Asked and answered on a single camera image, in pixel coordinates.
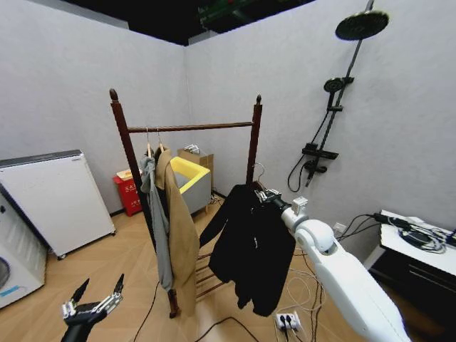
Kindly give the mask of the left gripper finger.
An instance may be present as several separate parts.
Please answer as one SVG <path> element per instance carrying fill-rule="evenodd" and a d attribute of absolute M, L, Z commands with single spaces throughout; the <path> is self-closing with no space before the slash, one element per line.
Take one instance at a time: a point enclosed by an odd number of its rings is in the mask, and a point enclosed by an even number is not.
<path fill-rule="evenodd" d="M 93 313 L 100 314 L 104 312 L 106 314 L 110 314 L 118 306 L 118 304 L 123 300 L 122 290 L 124 276 L 124 274 L 120 275 L 113 293 L 104 298 L 97 306 L 95 306 L 93 308 Z"/>
<path fill-rule="evenodd" d="M 62 316 L 68 318 L 76 314 L 76 307 L 84 294 L 90 279 L 87 278 L 73 293 L 69 301 L 62 305 Z"/>

